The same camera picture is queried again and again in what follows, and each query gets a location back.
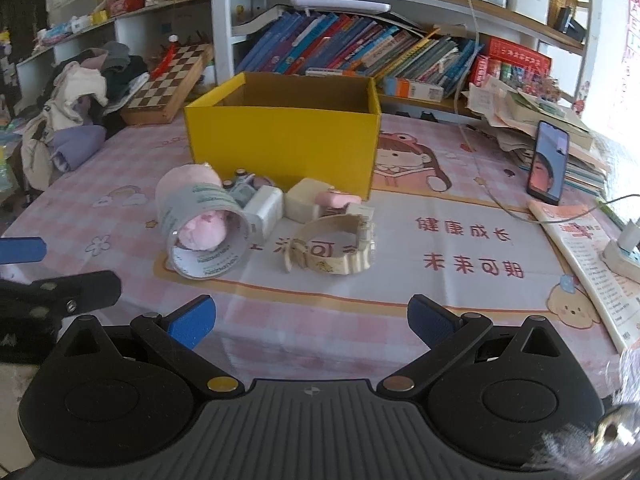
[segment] cartoon dog print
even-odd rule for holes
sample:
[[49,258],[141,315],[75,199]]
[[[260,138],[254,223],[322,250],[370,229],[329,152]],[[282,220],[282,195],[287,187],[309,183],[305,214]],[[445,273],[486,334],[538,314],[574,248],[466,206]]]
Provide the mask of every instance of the cartoon dog print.
[[593,323],[600,323],[600,316],[593,303],[585,293],[576,288],[574,277],[570,274],[562,276],[560,283],[551,289],[546,307],[565,325],[573,328],[587,329]]
[[380,134],[374,172],[386,177],[393,186],[399,186],[401,180],[415,180],[407,176],[418,174],[432,191],[445,192],[451,188],[451,180],[440,168],[433,151],[407,134]]

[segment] purple clothing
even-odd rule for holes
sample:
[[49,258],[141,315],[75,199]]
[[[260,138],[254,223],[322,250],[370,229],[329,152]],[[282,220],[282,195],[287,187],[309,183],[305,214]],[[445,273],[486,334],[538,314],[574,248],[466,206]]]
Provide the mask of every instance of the purple clothing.
[[58,130],[48,143],[51,160],[63,173],[74,171],[100,150],[106,133],[104,126],[96,124]]

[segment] cartoon cloud print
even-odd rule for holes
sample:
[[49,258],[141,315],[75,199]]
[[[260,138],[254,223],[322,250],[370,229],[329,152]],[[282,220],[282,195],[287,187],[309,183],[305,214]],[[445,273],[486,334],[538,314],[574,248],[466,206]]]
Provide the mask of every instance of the cartoon cloud print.
[[122,186],[111,191],[108,195],[96,200],[92,207],[107,207],[110,205],[142,205],[148,198],[138,186]]
[[573,328],[586,329],[593,323],[600,323],[600,316],[593,303],[575,287],[574,277],[570,274],[562,276],[560,283],[551,289],[546,307],[558,315],[565,325]]
[[375,172],[388,177],[422,173],[432,191],[451,188],[451,180],[440,169],[433,151],[407,134],[380,134]]

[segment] table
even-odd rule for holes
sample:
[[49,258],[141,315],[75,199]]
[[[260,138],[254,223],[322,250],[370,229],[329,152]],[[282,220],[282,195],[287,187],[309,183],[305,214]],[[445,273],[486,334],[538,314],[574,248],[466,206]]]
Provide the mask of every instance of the table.
[[[511,219],[478,184],[484,179],[505,205],[525,212],[525,172],[491,139],[468,136],[471,146],[455,125],[383,116],[370,200],[378,259],[367,272],[286,274],[282,246],[298,224],[285,219],[264,247],[252,246],[247,263],[195,282],[166,268],[154,203],[160,177],[190,162],[183,119],[126,128],[11,225],[7,236],[39,235],[48,253],[40,264],[6,266],[2,275],[30,282],[113,269],[123,294],[96,313],[104,324],[128,324],[150,310],[167,314],[209,293],[216,326],[196,351],[246,384],[262,377],[366,377],[375,384],[427,350],[406,324],[406,304],[418,293],[457,314],[482,312],[497,324],[544,314],[597,381],[616,354],[602,323],[594,316],[590,327],[574,328],[547,308],[565,300],[558,299],[558,284],[571,273],[566,261],[542,228]],[[566,188],[562,203],[593,199]],[[350,250],[341,239],[312,245],[319,253]]]

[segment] yellow cardboard box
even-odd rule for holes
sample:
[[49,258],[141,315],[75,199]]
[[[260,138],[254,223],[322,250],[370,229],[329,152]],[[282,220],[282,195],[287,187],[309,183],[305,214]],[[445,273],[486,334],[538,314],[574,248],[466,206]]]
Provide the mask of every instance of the yellow cardboard box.
[[380,131],[371,78],[241,73],[185,108],[193,160],[284,191],[302,178],[367,199]]

